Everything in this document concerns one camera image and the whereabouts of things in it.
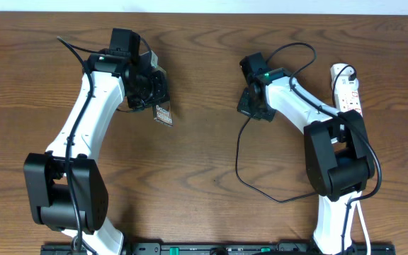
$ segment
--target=cable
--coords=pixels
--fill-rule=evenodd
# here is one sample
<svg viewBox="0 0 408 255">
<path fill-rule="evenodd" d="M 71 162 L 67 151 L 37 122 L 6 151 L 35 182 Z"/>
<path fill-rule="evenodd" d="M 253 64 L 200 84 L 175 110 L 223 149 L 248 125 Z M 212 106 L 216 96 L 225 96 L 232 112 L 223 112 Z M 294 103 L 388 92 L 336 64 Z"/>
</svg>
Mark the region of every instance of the cable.
<svg viewBox="0 0 408 255">
<path fill-rule="evenodd" d="M 77 237 L 78 237 L 78 236 L 75 236 L 74 238 L 72 238 L 72 243 L 71 243 L 72 249 L 74 249 L 75 246 L 76 246 Z M 89 244 L 88 244 L 87 242 L 85 242 L 84 240 L 83 240 L 83 247 L 85 248 L 85 250 L 91 252 L 92 255 L 98 255 L 98 254 L 97 254 L 97 251 L 94 250 L 94 249 L 92 249 L 92 247 L 89 246 Z"/>
<path fill-rule="evenodd" d="M 261 190 L 259 190 L 259 189 L 257 189 L 257 188 L 254 188 L 253 186 L 247 184 L 246 182 L 244 182 L 244 181 L 240 178 L 240 176 L 239 176 L 239 169 L 238 169 L 238 167 L 237 167 L 237 162 L 239 161 L 240 137 L 242 136 L 242 132 L 244 131 L 245 126 L 247 126 L 247 124 L 248 124 L 248 122 L 249 122 L 250 120 L 251 120 L 251 117 L 248 117 L 248 119 L 245 121 L 245 124 L 244 124 L 244 125 L 242 126 L 242 128 L 240 129 L 239 137 L 237 138 L 237 149 L 236 149 L 236 154 L 235 154 L 235 174 L 236 174 L 237 178 L 239 179 L 239 181 L 240 181 L 242 184 L 244 184 L 246 187 L 252 189 L 253 191 L 259 192 L 260 194 L 266 196 L 268 199 L 272 200 L 273 202 L 277 202 L 277 203 L 292 202 L 292 201 L 294 201 L 294 200 L 298 200 L 298 199 L 301 199 L 301 198 L 307 198 L 307 197 L 309 197 L 309 196 L 316 195 L 317 193 L 313 192 L 313 193 L 308 193 L 308 194 L 304 194 L 304 195 L 299 195 L 299 196 L 296 196 L 296 197 L 293 197 L 293 198 L 289 198 L 289 199 L 286 199 L 286 200 L 277 200 L 277 199 L 275 199 L 275 198 L 272 198 L 270 195 L 264 193 L 263 191 L 261 191 Z"/>
<path fill-rule="evenodd" d="M 116 110 L 121 113 L 137 113 L 137 112 L 143 111 L 146 108 L 146 103 L 144 102 L 144 100 L 142 99 L 140 100 L 141 100 L 142 107 L 135 108 L 133 110 L 121 110 L 119 108 L 116 108 Z"/>
<path fill-rule="evenodd" d="M 333 82 L 333 88 L 331 88 L 331 99 L 333 100 L 333 107 L 336 108 L 336 101 L 334 100 L 334 90 L 336 88 L 336 81 L 338 81 L 339 76 L 343 73 L 343 71 L 345 70 L 345 68 L 347 67 L 352 67 L 351 65 L 346 65 L 345 67 L 343 67 L 343 69 L 338 73 L 338 75 L 336 76 L 336 78 L 334 79 Z M 355 69 L 355 67 L 352 67 L 353 69 L 353 74 L 350 75 L 349 80 L 351 80 L 352 77 L 354 77 L 353 79 L 355 79 L 355 77 L 357 77 L 357 70 Z"/>
<path fill-rule="evenodd" d="M 70 45 L 70 47 L 72 47 L 72 48 L 74 48 L 74 49 L 81 50 L 81 51 L 84 51 L 84 52 L 97 53 L 97 54 L 100 53 L 100 52 L 97 52 L 97 51 L 94 51 L 94 50 L 87 50 L 87 49 L 85 49 L 85 48 L 78 47 L 78 46 L 75 46 L 75 45 L 70 44 L 70 43 L 69 43 L 69 45 Z"/>
<path fill-rule="evenodd" d="M 316 50 L 313 48 L 313 46 L 304 43 L 304 42 L 295 42 L 295 43 L 291 43 L 289 45 L 285 45 L 282 46 L 280 48 L 278 48 L 275 52 L 273 53 L 277 53 L 278 51 L 284 49 L 285 47 L 289 47 L 292 45 L 304 45 L 308 48 L 310 48 L 313 51 L 314 57 L 313 59 L 308 62 L 306 65 L 304 65 L 303 67 L 299 68 L 297 71 L 293 72 L 290 75 L 289 78 L 289 86 L 290 88 L 301 98 L 303 99 L 305 102 L 309 103 L 312 107 L 316 108 L 318 111 L 332 117 L 333 119 L 335 119 L 336 121 L 338 121 L 340 124 L 346 126 L 350 131 L 352 131 L 353 133 L 355 133 L 355 135 L 361 140 L 361 142 L 366 146 L 366 148 L 368 149 L 368 151 L 370 152 L 370 154 L 373 156 L 374 159 L 374 164 L 375 164 L 375 168 L 377 169 L 377 175 L 378 175 L 378 179 L 377 179 L 377 183 L 375 185 L 375 188 L 373 191 L 371 191 L 369 194 L 367 195 L 362 195 L 361 197 L 358 198 L 351 198 L 348 200 L 347 204 L 346 204 L 346 216 L 344 217 L 344 226 L 343 226 L 343 233 L 341 235 L 341 255 L 344 255 L 344 237 L 346 234 L 346 228 L 347 228 L 347 221 L 349 218 L 349 210 L 351 209 L 351 204 L 352 202 L 356 202 L 356 201 L 360 201 L 360 200 L 364 200 L 367 198 L 370 198 L 372 196 L 374 196 L 380 189 L 380 185 L 382 183 L 382 168 L 380 167 L 380 162 L 379 159 L 377 157 L 377 155 L 374 152 L 374 149 L 371 147 L 371 145 L 369 144 L 368 140 L 364 137 L 364 135 L 362 135 L 360 133 L 360 131 L 358 131 L 358 129 L 356 127 L 354 127 L 352 124 L 350 124 L 349 122 L 347 122 L 345 119 L 343 119 L 340 116 L 334 115 L 333 113 L 330 113 L 329 111 L 323 109 L 322 106 L 317 106 L 316 104 L 314 104 L 310 99 L 308 99 L 306 96 L 303 96 L 296 88 L 295 85 L 292 83 L 292 80 L 297 76 L 297 74 L 299 74 L 303 69 L 305 69 L 306 67 L 308 67 L 310 64 L 312 64 L 316 58 L 317 58 L 317 54 L 316 54 Z"/>
<path fill-rule="evenodd" d="M 360 218 L 361 228 L 363 229 L 363 234 L 366 241 L 366 255 L 371 255 L 371 242 L 369 241 L 368 229 L 366 228 L 365 218 L 363 212 L 361 212 L 360 201 L 356 202 L 356 207 L 358 209 L 358 217 Z"/>
<path fill-rule="evenodd" d="M 283 46 L 281 46 L 281 47 L 279 47 L 278 49 L 276 49 L 274 52 L 272 52 L 272 54 L 270 54 L 270 56 L 268 56 L 267 57 L 267 60 L 266 60 L 266 64 L 268 64 L 268 62 L 272 59 L 272 57 L 276 54 L 276 53 L 278 53 L 280 50 L 282 50 L 282 49 L 285 49 L 285 48 L 287 48 L 287 47 L 290 47 L 290 46 L 294 46 L 294 45 L 304 45 L 304 46 L 307 46 L 307 47 L 311 47 L 311 45 L 309 45 L 309 44 L 307 44 L 307 43 L 305 43 L 305 42 L 292 42 L 292 43 L 289 43 L 289 44 L 287 44 L 287 45 L 283 45 Z M 307 66 L 309 66 L 310 64 L 312 64 L 315 60 L 316 60 L 316 52 L 314 51 L 314 59 L 312 60 L 312 62 L 311 63 L 309 63 L 309 64 L 307 64 L 306 65 L 306 67 Z"/>
<path fill-rule="evenodd" d="M 70 151 L 73 145 L 73 140 L 74 140 L 74 136 L 75 136 L 75 132 L 77 131 L 79 122 L 81 120 L 81 118 L 84 115 L 84 112 L 86 111 L 86 108 L 89 105 L 89 102 L 91 101 L 91 98 L 93 96 L 93 92 L 94 92 L 94 83 L 92 82 L 92 77 L 91 77 L 91 72 L 89 71 L 89 68 L 87 66 L 86 63 L 84 63 L 83 59 L 80 58 L 80 56 L 78 55 L 78 53 L 73 49 L 73 47 L 65 42 L 61 37 L 57 37 L 57 39 L 65 46 L 67 47 L 67 49 L 69 49 L 73 55 L 78 59 L 78 61 L 80 62 L 80 64 L 82 65 L 84 72 L 86 73 L 88 80 L 89 80 L 89 92 L 88 92 L 88 96 L 86 98 L 86 101 L 84 102 L 83 107 L 81 108 L 81 110 L 79 111 L 78 116 L 76 117 L 75 123 L 72 126 L 71 130 L 70 130 L 70 134 L 69 137 L 67 137 L 67 145 L 66 145 L 66 150 L 65 150 L 65 160 L 64 160 L 64 170 L 67 174 L 67 183 L 69 184 L 69 192 L 70 192 L 70 198 L 72 199 L 72 205 L 74 208 L 74 212 L 75 212 L 75 218 L 76 218 L 76 242 L 77 242 L 77 246 L 74 246 L 73 250 L 77 250 L 76 247 L 78 247 L 78 249 L 81 249 L 82 246 L 82 242 L 83 242 L 83 233 L 82 233 L 82 226 L 81 226 L 81 216 L 79 214 L 79 209 L 78 209 L 78 202 L 77 202 L 77 197 L 75 195 L 75 190 L 74 190 L 74 186 L 73 186 L 73 182 L 72 182 L 72 169 L 70 168 Z"/>
<path fill-rule="evenodd" d="M 146 67 L 143 70 L 143 71 L 145 71 L 145 70 L 149 69 L 149 66 L 151 65 L 150 62 L 152 61 L 152 50 L 150 49 L 149 44 L 147 44 L 147 42 L 146 42 L 146 40 L 144 38 L 142 38 L 140 36 L 140 39 L 144 43 L 144 45 L 146 45 L 147 51 L 149 53 L 149 61 L 147 62 Z"/>
</svg>

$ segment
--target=white power strip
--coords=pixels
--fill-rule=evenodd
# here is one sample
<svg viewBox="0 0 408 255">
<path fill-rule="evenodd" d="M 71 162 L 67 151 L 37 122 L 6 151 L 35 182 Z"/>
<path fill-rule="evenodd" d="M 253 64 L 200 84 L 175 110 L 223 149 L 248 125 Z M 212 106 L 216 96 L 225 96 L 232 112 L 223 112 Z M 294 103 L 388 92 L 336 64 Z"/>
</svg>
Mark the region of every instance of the white power strip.
<svg viewBox="0 0 408 255">
<path fill-rule="evenodd" d="M 350 75 L 353 74 L 355 70 L 353 70 L 352 67 L 345 68 L 341 75 L 339 75 L 336 84 L 334 83 L 336 76 L 346 65 L 347 64 L 344 63 L 338 63 L 330 68 L 330 74 L 332 75 L 331 88 L 336 86 L 334 90 L 336 108 L 342 112 L 355 110 L 363 115 L 361 112 L 360 97 L 358 96 L 358 79 L 355 78 L 355 80 L 349 81 Z"/>
</svg>

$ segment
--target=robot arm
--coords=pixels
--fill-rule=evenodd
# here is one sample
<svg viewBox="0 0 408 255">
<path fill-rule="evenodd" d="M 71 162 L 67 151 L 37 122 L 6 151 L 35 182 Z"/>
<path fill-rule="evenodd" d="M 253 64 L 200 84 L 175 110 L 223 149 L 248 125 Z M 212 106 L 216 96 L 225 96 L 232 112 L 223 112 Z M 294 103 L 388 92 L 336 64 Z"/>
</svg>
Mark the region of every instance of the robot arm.
<svg viewBox="0 0 408 255">
<path fill-rule="evenodd" d="M 341 65 L 332 68 L 333 79 L 337 74 L 335 70 L 341 69 Z M 335 90 L 338 108 L 333 108 L 315 98 L 293 78 L 295 90 L 315 105 L 312 106 L 291 89 L 291 73 L 283 68 L 272 70 L 266 65 L 261 53 L 245 57 L 240 66 L 248 88 L 242 95 L 238 111 L 251 118 L 268 121 L 272 121 L 278 111 L 305 136 L 306 171 L 310 183 L 319 194 L 319 217 L 313 240 L 323 254 L 338 254 L 341 251 L 346 204 L 349 199 L 361 196 L 366 181 L 374 174 L 374 167 L 369 153 L 360 145 L 358 138 L 315 106 L 333 115 L 344 116 L 366 136 L 363 119 L 358 114 L 361 113 L 361 107 L 356 88 L 350 86 L 350 89 L 345 89 L 338 83 Z M 350 75 L 351 70 L 347 69 L 346 73 Z M 346 83 L 348 75 L 341 76 L 340 81 Z M 356 79 L 352 84 L 358 88 Z M 349 98 L 354 95 L 359 109 L 344 107 L 344 103 L 349 103 L 347 101 L 354 102 Z M 346 148 L 335 152 L 332 144 L 336 142 L 345 142 Z M 344 250 L 352 244 L 350 231 L 354 210 L 355 206 L 348 212 Z"/>
<path fill-rule="evenodd" d="M 114 77 L 109 72 L 97 71 L 92 72 L 91 76 L 94 82 L 94 96 L 75 132 L 71 157 L 77 158 L 78 155 L 82 155 L 97 162 L 103 137 L 116 108 L 124 100 L 125 92 L 122 77 Z M 51 152 L 55 157 L 65 155 L 67 137 L 88 96 L 88 92 L 89 80 L 86 75 L 83 75 L 78 99 L 61 132 L 48 146 L 46 152 Z"/>
<path fill-rule="evenodd" d="M 157 56 L 150 49 L 139 56 L 140 40 L 131 30 L 115 28 L 109 49 L 92 53 L 86 61 L 93 81 L 93 96 L 74 133 L 70 161 L 83 241 L 97 254 L 118 255 L 124 245 L 122 232 L 106 217 L 108 191 L 97 167 L 101 144 L 115 110 L 127 96 L 128 105 L 134 111 L 152 107 L 155 120 L 172 125 L 166 72 L 157 66 Z M 57 184 L 55 180 L 65 175 L 67 138 L 89 90 L 85 74 L 64 127 L 46 153 L 29 154 L 24 166 L 34 221 L 70 237 L 77 235 L 74 207 L 68 185 Z"/>
</svg>

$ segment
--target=wood grain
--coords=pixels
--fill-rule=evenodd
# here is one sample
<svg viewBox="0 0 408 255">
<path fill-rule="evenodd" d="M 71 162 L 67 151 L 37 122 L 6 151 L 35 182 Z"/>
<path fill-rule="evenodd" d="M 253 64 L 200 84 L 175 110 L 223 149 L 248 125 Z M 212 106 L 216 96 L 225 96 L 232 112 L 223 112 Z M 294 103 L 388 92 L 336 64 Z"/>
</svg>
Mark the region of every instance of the wood grain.
<svg viewBox="0 0 408 255">
<path fill-rule="evenodd" d="M 373 241 L 408 254 L 408 17 L 200 15 L 152 13 L 0 13 L 0 254 L 38 254 L 66 237 L 34 224 L 23 177 L 29 152 L 43 152 L 64 124 L 81 68 L 56 41 L 108 47 L 111 29 L 140 33 L 169 75 L 174 127 L 152 113 L 115 113 L 99 169 L 109 218 L 128 235 L 165 242 L 277 242 L 307 239 L 317 198 L 276 205 L 234 175 L 236 111 L 245 87 L 238 63 L 286 43 L 315 46 L 301 84 L 330 102 L 329 68 L 357 68 L 369 138 L 382 162 L 379 194 L 363 201 Z M 297 47 L 272 61 L 294 70 L 310 52 Z M 284 117 L 252 122 L 241 143 L 241 175 L 278 198 L 311 191 L 302 135 Z M 368 188 L 374 186 L 370 181 Z M 353 238 L 363 242 L 358 221 Z"/>
</svg>

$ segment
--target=sticker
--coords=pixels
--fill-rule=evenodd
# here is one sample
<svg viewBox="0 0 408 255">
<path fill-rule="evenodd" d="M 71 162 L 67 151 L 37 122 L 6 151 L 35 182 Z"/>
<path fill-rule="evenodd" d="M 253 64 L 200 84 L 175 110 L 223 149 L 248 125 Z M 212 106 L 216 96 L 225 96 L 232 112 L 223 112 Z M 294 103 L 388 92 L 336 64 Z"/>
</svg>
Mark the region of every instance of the sticker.
<svg viewBox="0 0 408 255">
<path fill-rule="evenodd" d="M 169 101 L 155 105 L 152 110 L 154 111 L 154 120 L 169 127 L 173 126 L 173 115 Z"/>
</svg>

